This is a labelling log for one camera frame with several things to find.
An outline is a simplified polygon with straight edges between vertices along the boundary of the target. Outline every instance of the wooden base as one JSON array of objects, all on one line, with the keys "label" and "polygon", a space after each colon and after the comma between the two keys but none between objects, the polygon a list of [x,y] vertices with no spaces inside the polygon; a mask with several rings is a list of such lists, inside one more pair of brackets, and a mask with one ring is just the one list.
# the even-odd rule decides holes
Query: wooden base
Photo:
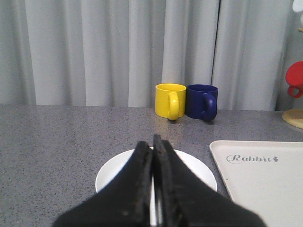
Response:
[{"label": "wooden base", "polygon": [[293,110],[286,110],[282,114],[282,118],[287,123],[303,129],[303,110],[301,109],[293,109]]}]

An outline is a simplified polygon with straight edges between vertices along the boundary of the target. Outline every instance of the red cup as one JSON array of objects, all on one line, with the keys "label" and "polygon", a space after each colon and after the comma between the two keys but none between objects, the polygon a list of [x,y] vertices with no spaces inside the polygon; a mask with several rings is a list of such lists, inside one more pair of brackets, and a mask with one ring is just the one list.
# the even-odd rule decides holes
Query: red cup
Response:
[{"label": "red cup", "polygon": [[303,95],[303,61],[294,63],[286,72],[286,82],[289,84],[288,94],[294,98]]}]

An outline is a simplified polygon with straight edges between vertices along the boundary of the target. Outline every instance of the blue mug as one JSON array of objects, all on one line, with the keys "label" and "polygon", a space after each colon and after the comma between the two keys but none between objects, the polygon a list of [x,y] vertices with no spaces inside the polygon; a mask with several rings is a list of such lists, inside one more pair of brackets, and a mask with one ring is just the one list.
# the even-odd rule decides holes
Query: blue mug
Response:
[{"label": "blue mug", "polygon": [[218,88],[192,84],[186,90],[185,114],[188,117],[211,121],[217,115]]}]

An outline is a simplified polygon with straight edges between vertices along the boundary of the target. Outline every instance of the yellow mug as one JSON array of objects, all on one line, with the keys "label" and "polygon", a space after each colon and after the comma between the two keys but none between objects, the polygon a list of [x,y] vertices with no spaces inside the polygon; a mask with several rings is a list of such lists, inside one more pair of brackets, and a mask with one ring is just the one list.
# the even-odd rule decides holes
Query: yellow mug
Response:
[{"label": "yellow mug", "polygon": [[186,86],[181,84],[158,84],[156,86],[156,114],[175,121],[184,115]]}]

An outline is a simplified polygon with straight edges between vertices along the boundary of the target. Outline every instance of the mug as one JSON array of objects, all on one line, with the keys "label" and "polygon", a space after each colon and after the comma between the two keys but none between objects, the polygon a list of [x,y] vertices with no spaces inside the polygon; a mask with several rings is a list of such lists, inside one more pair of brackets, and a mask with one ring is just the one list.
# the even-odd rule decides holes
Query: mug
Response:
[{"label": "mug", "polygon": [[185,114],[191,118],[211,121],[217,115],[218,88],[205,84],[187,87]]},{"label": "mug", "polygon": [[289,67],[285,79],[289,84],[288,94],[300,98],[303,95],[303,61],[298,61]]},{"label": "mug", "polygon": [[160,117],[175,121],[184,115],[186,86],[158,84],[156,86],[155,111]]}]

